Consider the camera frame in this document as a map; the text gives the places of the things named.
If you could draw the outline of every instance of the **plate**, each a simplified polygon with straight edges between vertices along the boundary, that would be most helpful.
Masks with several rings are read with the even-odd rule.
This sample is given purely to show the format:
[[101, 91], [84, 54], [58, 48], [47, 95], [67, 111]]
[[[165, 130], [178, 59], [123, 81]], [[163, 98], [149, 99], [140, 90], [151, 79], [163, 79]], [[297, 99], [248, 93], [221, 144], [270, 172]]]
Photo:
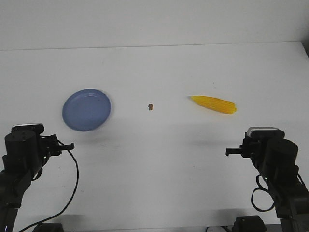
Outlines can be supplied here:
[[111, 112], [111, 102], [101, 91], [83, 89], [71, 95], [62, 108], [66, 125], [76, 131], [92, 131], [101, 126]]

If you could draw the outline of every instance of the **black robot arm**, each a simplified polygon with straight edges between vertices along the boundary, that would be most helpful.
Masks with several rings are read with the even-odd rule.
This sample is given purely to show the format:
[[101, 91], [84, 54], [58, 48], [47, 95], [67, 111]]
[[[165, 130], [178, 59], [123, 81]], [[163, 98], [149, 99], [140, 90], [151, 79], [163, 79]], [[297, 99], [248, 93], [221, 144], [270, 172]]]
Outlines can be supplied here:
[[56, 135], [41, 136], [42, 124], [13, 126], [5, 137], [7, 155], [3, 156], [4, 170], [0, 172], [0, 232], [13, 230], [17, 211], [24, 192], [32, 180], [40, 177], [42, 166], [62, 150], [74, 149], [74, 143], [59, 145]]
[[309, 230], [309, 193], [295, 165], [298, 147], [277, 128], [249, 128], [239, 148], [226, 155], [250, 158], [268, 186], [283, 232]]

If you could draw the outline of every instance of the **white wall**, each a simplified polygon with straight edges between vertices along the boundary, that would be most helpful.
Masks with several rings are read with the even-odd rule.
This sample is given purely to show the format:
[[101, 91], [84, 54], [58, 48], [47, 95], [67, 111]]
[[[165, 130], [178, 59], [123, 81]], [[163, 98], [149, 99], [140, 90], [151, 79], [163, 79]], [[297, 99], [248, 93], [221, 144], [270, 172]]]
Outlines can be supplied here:
[[0, 1], [0, 49], [301, 41], [308, 0]]

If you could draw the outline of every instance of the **corn cob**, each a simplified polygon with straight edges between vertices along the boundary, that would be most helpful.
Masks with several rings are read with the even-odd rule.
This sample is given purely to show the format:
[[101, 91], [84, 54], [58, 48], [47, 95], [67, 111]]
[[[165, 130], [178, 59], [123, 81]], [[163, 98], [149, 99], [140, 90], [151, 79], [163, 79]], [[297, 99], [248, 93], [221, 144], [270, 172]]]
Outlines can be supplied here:
[[225, 114], [232, 114], [237, 110], [233, 102], [222, 100], [219, 98], [213, 98], [208, 96], [191, 96], [191, 99], [198, 105]]

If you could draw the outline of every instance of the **cable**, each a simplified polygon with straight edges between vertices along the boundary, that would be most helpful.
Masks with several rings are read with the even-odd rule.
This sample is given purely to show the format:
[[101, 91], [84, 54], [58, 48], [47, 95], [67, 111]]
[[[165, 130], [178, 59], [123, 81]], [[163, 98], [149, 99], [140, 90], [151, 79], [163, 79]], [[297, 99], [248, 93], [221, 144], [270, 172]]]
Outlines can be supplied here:
[[35, 181], [35, 180], [39, 179], [39, 178], [41, 177], [41, 175], [42, 175], [42, 172], [43, 172], [43, 168], [41, 168], [41, 169], [38, 171], [37, 176], [36, 176], [35, 178], [33, 178], [32, 181]]
[[226, 232], [232, 232], [227, 226], [221, 226]]
[[302, 183], [302, 185], [305, 185], [305, 183], [304, 183], [303, 179], [300, 177], [300, 174], [299, 174], [299, 173], [297, 174], [297, 176], [298, 176], [300, 182]]
[[252, 204], [252, 206], [253, 206], [253, 208], [254, 208], [255, 210], [257, 210], [257, 211], [259, 211], [259, 212], [267, 212], [267, 211], [272, 210], [272, 209], [275, 207], [275, 202], [272, 204], [272, 206], [271, 206], [269, 209], [260, 209], [260, 208], [258, 208], [258, 207], [254, 204], [254, 202], [253, 202], [253, 195], [254, 195], [254, 193], [255, 193], [256, 191], [262, 190], [262, 191], [264, 191], [264, 192], [266, 192], [266, 193], [269, 194], [268, 189], [264, 188], [264, 187], [261, 185], [261, 183], [260, 183], [260, 181], [259, 181], [259, 177], [260, 177], [260, 176], [261, 176], [261, 175], [258, 175], [258, 176], [256, 177], [256, 183], [257, 183], [258, 187], [255, 188], [255, 189], [253, 190], [253, 192], [252, 192], [252, 195], [251, 195], [251, 204]]
[[74, 195], [75, 195], [75, 192], [76, 192], [77, 186], [78, 186], [79, 169], [78, 169], [78, 163], [77, 163], [75, 157], [73, 156], [73, 154], [72, 154], [69, 150], [68, 150], [68, 153], [71, 155], [72, 159], [73, 159], [74, 162], [75, 162], [75, 165], [76, 165], [76, 172], [77, 172], [77, 175], [76, 175], [76, 183], [75, 183], [74, 191], [73, 191], [73, 194], [71, 195], [71, 198], [69, 199], [69, 202], [68, 202], [67, 205], [66, 205], [59, 213], [57, 213], [56, 215], [53, 215], [53, 216], [48, 217], [48, 218], [46, 218], [46, 219], [44, 219], [44, 220], [38, 221], [38, 222], [36, 222], [36, 223], [33, 223], [33, 224], [31, 224], [31, 225], [29, 225], [29, 226], [23, 228], [23, 229], [20, 230], [19, 232], [23, 232], [23, 231], [25, 231], [25, 230], [27, 230], [27, 229], [33, 227], [33, 226], [39, 225], [39, 224], [41, 224], [41, 223], [43, 223], [43, 222], [46, 222], [46, 221], [48, 221], [48, 220], [50, 220], [50, 219], [53, 219], [53, 218], [58, 217], [59, 215], [61, 215], [61, 214], [68, 208], [69, 204], [70, 204], [71, 201], [73, 200], [73, 197], [74, 197]]

